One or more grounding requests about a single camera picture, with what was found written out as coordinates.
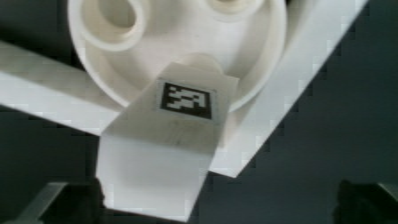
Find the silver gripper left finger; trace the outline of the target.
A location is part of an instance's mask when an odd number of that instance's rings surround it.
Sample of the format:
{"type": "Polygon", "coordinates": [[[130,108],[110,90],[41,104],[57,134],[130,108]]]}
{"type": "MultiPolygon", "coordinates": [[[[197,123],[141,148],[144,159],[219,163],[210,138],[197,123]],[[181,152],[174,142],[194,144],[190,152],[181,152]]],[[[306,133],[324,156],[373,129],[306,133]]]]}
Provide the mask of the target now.
{"type": "Polygon", "coordinates": [[[18,215],[18,218],[13,220],[13,224],[45,224],[41,217],[50,209],[66,186],[66,182],[50,182],[46,184],[18,215]]]}

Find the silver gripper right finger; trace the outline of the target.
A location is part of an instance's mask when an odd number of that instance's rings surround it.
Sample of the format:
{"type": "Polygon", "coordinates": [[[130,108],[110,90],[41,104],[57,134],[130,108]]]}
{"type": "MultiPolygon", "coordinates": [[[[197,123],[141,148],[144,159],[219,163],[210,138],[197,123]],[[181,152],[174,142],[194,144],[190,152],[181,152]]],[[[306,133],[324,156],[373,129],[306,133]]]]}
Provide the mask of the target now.
{"type": "Polygon", "coordinates": [[[398,224],[398,184],[340,182],[334,224],[398,224]]]}

